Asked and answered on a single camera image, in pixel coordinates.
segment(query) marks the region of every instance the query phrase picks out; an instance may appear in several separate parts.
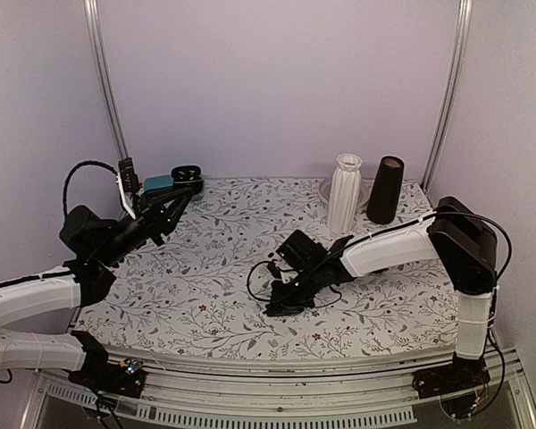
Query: dark cylinder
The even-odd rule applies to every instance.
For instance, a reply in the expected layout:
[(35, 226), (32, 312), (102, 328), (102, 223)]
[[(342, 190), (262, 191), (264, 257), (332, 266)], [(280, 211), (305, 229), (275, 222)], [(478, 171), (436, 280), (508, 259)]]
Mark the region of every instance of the dark cylinder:
[(395, 219), (404, 167), (403, 161), (395, 156), (381, 159), (367, 203), (367, 217), (373, 223), (384, 225)]

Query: black tumbler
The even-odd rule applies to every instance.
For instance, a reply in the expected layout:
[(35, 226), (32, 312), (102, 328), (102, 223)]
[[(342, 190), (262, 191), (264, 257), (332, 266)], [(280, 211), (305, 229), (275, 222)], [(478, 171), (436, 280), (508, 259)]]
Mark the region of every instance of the black tumbler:
[(373, 223), (384, 225), (395, 219), (404, 167), (403, 161), (395, 156), (381, 159), (367, 203), (367, 217)]

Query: white vase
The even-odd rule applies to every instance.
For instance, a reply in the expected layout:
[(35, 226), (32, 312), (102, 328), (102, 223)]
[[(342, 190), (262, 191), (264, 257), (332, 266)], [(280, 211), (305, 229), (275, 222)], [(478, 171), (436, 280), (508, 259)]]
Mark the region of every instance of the white vase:
[(343, 234), (351, 229), (361, 187), (361, 163), (359, 156), (338, 156), (328, 204), (328, 228), (333, 233)]

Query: table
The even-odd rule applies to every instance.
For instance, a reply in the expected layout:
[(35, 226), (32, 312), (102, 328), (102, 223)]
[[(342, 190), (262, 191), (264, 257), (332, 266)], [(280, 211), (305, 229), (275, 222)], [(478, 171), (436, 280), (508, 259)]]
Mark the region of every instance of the table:
[[(148, 244), (116, 270), (107, 299), (84, 308), (76, 329), (122, 349), (214, 359), (360, 358), (437, 348), (456, 337), (456, 299), (439, 260), (371, 274), (340, 287), (329, 307), (269, 318), (246, 291), (250, 268), (294, 230), (325, 247), (318, 179), (220, 179), (206, 183), (165, 245)], [(395, 223), (431, 209), (418, 184), (405, 181)], [(384, 226), (356, 215), (352, 233)], [(260, 268), (253, 289), (269, 292)], [(321, 292), (316, 305), (336, 299)]]

